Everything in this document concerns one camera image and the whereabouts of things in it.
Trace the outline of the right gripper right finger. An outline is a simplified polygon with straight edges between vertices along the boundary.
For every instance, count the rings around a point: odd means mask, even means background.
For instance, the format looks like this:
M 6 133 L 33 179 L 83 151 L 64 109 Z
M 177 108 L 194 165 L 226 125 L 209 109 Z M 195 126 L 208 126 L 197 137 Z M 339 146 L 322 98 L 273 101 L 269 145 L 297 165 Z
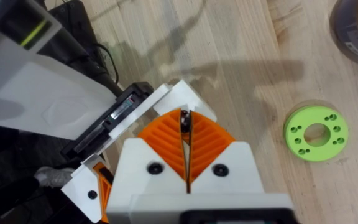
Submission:
M 202 114 L 192 111 L 190 118 L 189 193 L 263 193 L 250 145 Z

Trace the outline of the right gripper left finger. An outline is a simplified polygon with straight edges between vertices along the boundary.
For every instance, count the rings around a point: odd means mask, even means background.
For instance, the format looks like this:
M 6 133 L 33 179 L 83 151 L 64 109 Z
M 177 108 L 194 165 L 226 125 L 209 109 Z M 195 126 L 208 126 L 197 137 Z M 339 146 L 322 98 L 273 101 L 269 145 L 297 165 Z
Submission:
M 106 213 L 128 212 L 131 200 L 138 195 L 183 195 L 186 190 L 178 108 L 154 119 L 136 138 L 124 141 Z

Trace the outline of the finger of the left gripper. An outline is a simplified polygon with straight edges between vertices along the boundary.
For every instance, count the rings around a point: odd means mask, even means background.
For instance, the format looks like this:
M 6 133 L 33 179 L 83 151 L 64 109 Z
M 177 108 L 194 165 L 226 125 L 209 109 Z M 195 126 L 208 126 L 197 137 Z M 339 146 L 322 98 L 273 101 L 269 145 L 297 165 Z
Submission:
M 93 154 L 81 163 L 63 187 L 62 192 L 93 223 L 108 223 L 106 207 L 114 176 L 102 157 Z
M 153 106 L 153 109 L 159 115 L 178 108 L 186 111 L 195 111 L 212 121 L 217 120 L 216 114 L 211 107 L 184 80 L 180 80 L 177 84 L 173 85 L 171 90 Z

